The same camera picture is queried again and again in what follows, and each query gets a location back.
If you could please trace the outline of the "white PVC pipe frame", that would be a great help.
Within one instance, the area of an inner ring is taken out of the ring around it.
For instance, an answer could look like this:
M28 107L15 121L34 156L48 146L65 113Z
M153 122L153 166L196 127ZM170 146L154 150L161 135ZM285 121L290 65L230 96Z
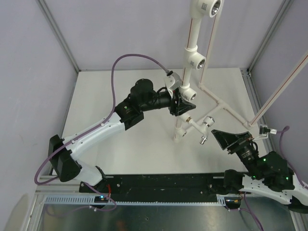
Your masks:
M222 15L222 10L224 6L223 0L192 0L190 3L190 30L188 35L187 45L184 50L184 64L183 64L183 74L182 81L180 82L180 94L181 96L192 101L195 99L197 93L190 86L190 79L193 70L206 71L208 69L208 62L214 47L214 41L219 25L219 21ZM254 56L251 64L249 65L249 70L252 70L257 63L261 53L264 51L265 47L269 43L274 31L278 28L282 19L285 17L287 11L293 4L291 0L284 0L277 11L262 43L259 46L259 50ZM213 27L211 31L211 36L207 48L206 55L202 55L198 52L197 41L200 33L200 27L202 19L207 16L214 20ZM217 106L212 110L212 112L217 112L221 109L226 110L231 116L237 119L245 128L250 129L254 126L261 117L269 110L273 103L278 99L278 97L285 91L285 89L291 84L295 77L300 73L300 71L307 65L308 55L305 53L304 56L298 61L292 71L284 79L284 81L279 85L279 87L274 91L274 93L269 97L266 103L259 109L256 116L248 121L234 111L225 101L220 99L217 95L213 94L208 90L202 82L199 82L198 86L204 93L206 93L211 99L213 99Z

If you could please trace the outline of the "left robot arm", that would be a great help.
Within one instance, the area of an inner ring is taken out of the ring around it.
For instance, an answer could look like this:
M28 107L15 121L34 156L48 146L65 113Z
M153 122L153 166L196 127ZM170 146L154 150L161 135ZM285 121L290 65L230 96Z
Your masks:
M103 171L80 160L82 154L97 143L126 131L144 119L144 112L168 108L173 116L180 116L196 108L191 102L196 92L189 86L165 85L154 91L152 81L140 79L130 89L126 99L119 103L107 118L75 135L60 138L54 135L49 141L48 156L61 182L77 179L86 182L96 192L107 185Z

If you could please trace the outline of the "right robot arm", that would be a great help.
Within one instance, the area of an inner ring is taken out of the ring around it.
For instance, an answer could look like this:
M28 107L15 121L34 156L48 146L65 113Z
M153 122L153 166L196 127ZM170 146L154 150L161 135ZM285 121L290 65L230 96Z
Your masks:
M228 133L212 130L222 150L236 154L247 169L241 173L234 169L224 172L223 189L228 193L241 191L256 193L286 205L290 211L308 212L308 190L301 184L288 163L275 151L259 156L258 145L250 132Z

